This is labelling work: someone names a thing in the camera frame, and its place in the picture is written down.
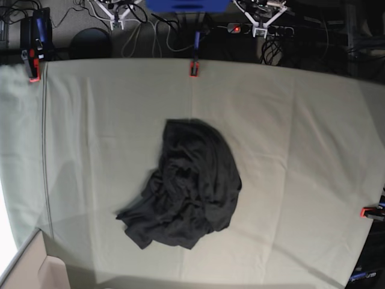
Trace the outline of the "black t-shirt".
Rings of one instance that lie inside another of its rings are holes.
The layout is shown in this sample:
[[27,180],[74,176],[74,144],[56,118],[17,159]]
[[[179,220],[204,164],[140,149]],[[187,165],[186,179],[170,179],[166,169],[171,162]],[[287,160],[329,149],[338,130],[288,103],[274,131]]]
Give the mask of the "black t-shirt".
[[140,200],[116,219],[140,249],[153,241],[192,249],[230,225],[241,188],[232,151],[218,130],[198,119],[170,119]]

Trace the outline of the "black power strip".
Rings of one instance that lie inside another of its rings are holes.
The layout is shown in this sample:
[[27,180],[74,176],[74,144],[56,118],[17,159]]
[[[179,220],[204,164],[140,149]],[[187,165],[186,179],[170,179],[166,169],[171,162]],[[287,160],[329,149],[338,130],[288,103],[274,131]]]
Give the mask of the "black power strip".
[[293,37],[295,30],[293,27],[270,25],[268,28],[255,28],[247,23],[228,23],[224,28],[231,34],[251,34],[253,37]]

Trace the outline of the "round black stool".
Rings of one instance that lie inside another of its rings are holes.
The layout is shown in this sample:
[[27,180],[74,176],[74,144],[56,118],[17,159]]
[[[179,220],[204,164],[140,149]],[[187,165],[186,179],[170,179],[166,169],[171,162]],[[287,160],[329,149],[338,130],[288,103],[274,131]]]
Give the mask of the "round black stool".
[[87,28],[77,33],[70,42],[68,55],[71,60],[110,58],[112,41],[101,28]]

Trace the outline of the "blue plastic box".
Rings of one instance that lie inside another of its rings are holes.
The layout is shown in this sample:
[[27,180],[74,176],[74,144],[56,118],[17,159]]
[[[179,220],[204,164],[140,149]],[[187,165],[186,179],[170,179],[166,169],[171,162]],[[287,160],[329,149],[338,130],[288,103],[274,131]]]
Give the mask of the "blue plastic box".
[[160,13],[221,13],[229,4],[229,0],[146,0],[147,8]]

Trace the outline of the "left black orange clamp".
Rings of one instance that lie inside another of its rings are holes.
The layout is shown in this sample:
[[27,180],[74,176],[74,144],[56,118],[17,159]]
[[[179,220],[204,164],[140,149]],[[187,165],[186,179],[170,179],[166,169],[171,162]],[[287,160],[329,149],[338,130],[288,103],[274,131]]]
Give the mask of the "left black orange clamp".
[[21,59],[30,82],[40,80],[39,63],[50,60],[53,49],[50,8],[33,11],[32,16],[22,19],[20,24]]

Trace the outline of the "black orange clamp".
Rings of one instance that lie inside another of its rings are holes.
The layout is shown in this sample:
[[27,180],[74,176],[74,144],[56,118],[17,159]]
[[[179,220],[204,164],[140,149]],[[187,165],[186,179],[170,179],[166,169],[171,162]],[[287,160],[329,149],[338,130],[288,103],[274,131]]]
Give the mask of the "black orange clamp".
[[194,44],[193,44],[193,58],[190,62],[189,76],[198,77],[199,73],[199,43],[200,43],[200,32],[195,32]]
[[361,210],[360,217],[372,219],[374,221],[384,221],[384,195],[381,196],[380,202],[371,207],[364,207]]
[[33,11],[32,16],[22,19],[20,24],[21,59],[30,82],[40,80],[39,63],[50,60],[53,49],[50,8]]

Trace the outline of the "middle black orange clamp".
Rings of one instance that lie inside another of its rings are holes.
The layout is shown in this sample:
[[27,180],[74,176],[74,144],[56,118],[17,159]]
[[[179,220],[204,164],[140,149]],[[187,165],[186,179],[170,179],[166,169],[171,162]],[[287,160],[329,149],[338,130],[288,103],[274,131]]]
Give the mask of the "middle black orange clamp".
[[199,73],[199,43],[200,43],[200,32],[195,32],[194,44],[193,44],[193,58],[190,62],[189,76],[198,77]]

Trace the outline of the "light green table cloth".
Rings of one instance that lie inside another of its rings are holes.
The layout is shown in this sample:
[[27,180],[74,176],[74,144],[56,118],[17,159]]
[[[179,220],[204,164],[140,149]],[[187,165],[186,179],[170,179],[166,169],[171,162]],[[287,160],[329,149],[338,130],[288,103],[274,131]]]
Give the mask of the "light green table cloth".
[[[181,59],[1,67],[1,182],[17,245],[36,228],[72,288],[344,288],[384,187],[384,87],[258,64]],[[230,226],[191,249],[140,249],[115,216],[156,167],[168,119],[228,142]]]

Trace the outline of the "right black orange clamp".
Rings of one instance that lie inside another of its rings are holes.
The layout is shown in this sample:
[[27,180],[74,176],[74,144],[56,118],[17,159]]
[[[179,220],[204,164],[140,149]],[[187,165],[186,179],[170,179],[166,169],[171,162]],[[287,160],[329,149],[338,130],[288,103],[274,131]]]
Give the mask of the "right black orange clamp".
[[364,207],[361,210],[360,217],[372,219],[374,221],[384,221],[384,195],[381,196],[380,202],[371,207]]

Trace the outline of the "beige cardboard box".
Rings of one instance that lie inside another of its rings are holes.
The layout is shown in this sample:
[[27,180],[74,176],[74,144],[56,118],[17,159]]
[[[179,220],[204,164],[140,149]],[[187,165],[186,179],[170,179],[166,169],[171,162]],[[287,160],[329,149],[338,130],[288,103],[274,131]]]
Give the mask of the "beige cardboard box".
[[48,255],[41,230],[34,230],[11,260],[1,288],[70,288],[66,265]]

